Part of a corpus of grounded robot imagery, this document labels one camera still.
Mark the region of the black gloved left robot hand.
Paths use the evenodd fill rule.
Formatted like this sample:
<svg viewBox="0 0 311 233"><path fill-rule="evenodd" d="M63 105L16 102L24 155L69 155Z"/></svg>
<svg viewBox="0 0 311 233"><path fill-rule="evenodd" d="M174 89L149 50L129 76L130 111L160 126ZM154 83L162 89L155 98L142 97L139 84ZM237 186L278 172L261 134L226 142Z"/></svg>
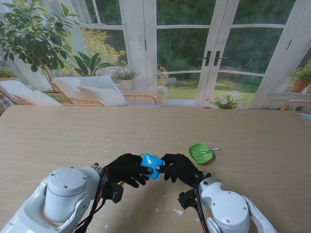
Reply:
<svg viewBox="0 0 311 233"><path fill-rule="evenodd" d="M133 188L146 185L149 180L147 175L152 174L150 167L142 166L142 157L130 153L119 156L105 167L108 169L109 178L117 183L125 182Z"/></svg>

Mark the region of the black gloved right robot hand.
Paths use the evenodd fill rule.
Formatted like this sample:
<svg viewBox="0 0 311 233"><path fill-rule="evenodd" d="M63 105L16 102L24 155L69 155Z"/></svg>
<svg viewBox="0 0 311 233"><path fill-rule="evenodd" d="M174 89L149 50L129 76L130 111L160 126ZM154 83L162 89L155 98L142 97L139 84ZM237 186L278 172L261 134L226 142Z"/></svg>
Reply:
<svg viewBox="0 0 311 233"><path fill-rule="evenodd" d="M184 184L195 187L198 181L204 179L204 174L191 160L183 154L165 154L161 160L165 165L158 167L158 172L164 174L164 180L175 183L179 179Z"/></svg>

